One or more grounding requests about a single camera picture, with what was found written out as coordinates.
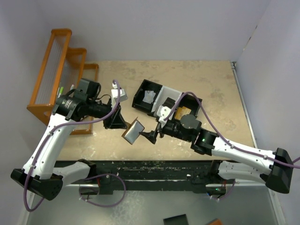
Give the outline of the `brown leather card holder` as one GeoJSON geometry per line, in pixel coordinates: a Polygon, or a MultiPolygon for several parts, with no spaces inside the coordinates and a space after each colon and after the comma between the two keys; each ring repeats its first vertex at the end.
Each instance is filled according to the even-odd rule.
{"type": "Polygon", "coordinates": [[[129,144],[133,145],[137,138],[140,136],[140,132],[143,132],[144,129],[144,125],[138,120],[138,118],[135,118],[122,134],[122,138],[124,138],[129,144]]]}

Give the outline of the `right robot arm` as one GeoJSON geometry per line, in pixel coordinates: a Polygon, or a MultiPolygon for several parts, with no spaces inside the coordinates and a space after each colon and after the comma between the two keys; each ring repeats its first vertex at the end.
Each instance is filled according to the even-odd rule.
{"type": "Polygon", "coordinates": [[[187,114],[180,121],[157,119],[155,130],[140,132],[152,144],[157,137],[165,135],[189,142],[191,149],[201,155],[227,158],[218,167],[209,171],[209,180],[251,180],[264,184],[282,194],[290,192],[293,164],[288,152],[282,148],[276,151],[262,150],[227,140],[221,135],[202,128],[194,115],[187,114]]]}

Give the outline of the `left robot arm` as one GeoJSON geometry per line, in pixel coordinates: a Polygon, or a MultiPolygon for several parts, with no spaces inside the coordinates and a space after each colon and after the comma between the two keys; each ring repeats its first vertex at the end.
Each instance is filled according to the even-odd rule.
{"type": "Polygon", "coordinates": [[[76,126],[103,122],[107,127],[120,112],[121,87],[117,80],[113,80],[112,87],[111,100],[102,104],[97,100],[100,83],[82,78],[77,88],[56,100],[36,150],[21,169],[11,173],[11,178],[23,187],[23,200],[27,200],[30,191],[51,201],[66,185],[78,180],[91,184],[96,180],[97,166],[85,159],[63,168],[56,168],[55,163],[76,126]]]}

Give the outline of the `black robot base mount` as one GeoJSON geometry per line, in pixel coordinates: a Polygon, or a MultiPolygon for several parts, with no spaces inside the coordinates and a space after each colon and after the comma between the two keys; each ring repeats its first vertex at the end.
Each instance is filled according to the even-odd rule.
{"type": "Polygon", "coordinates": [[[219,160],[167,161],[94,161],[96,180],[78,180],[85,188],[100,186],[100,194],[127,191],[189,191],[196,194],[223,196],[233,180],[224,180],[217,172],[219,160]]]}

